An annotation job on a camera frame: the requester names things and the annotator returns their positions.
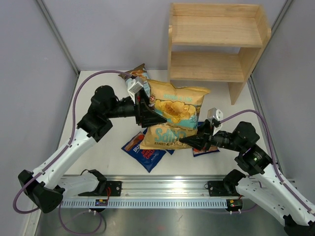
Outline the large yellow kettle chips bag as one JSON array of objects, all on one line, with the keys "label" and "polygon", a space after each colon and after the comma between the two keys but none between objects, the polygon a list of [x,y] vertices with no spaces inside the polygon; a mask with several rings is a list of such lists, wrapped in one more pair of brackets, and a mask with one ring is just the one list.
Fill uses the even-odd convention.
[{"label": "large yellow kettle chips bag", "polygon": [[141,149],[178,150],[189,145],[180,139],[197,133],[197,125],[204,96],[204,87],[175,87],[171,83],[149,80],[150,104],[166,119],[165,123],[148,127]]}]

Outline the light blue cassava chips bag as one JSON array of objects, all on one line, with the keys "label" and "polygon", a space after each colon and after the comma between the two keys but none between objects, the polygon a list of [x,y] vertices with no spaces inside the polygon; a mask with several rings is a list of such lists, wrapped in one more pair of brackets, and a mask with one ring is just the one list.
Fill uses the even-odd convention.
[{"label": "light blue cassava chips bag", "polygon": [[146,93],[150,95],[151,88],[148,83],[150,77],[144,63],[135,67],[134,69],[126,71],[126,73],[134,77],[140,77],[143,80],[143,88],[145,89]]}]

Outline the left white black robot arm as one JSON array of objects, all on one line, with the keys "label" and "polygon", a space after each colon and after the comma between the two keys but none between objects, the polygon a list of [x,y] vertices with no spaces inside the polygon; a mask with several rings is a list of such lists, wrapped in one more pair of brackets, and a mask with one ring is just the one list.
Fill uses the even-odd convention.
[{"label": "left white black robot arm", "polygon": [[118,99],[111,86],[98,87],[87,113],[73,126],[69,141],[33,171],[18,175],[22,191],[43,213],[57,208],[72,196],[106,196],[110,193],[107,178],[97,170],[64,178],[66,171],[88,149],[97,144],[113,127],[112,118],[135,117],[143,128],[166,122],[166,118],[149,107],[144,89],[135,98]]}]

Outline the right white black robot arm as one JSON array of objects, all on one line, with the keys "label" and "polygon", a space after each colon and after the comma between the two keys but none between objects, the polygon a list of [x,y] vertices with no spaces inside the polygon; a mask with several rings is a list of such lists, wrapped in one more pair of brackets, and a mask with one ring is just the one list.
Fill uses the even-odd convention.
[{"label": "right white black robot arm", "polygon": [[206,120],[195,135],[181,143],[201,150],[217,146],[238,153],[240,171],[232,170],[223,179],[224,191],[252,200],[284,227],[289,236],[315,234],[315,206],[294,188],[274,166],[272,158],[256,142],[259,135],[249,122],[240,122],[233,132],[215,132],[217,122]]}]

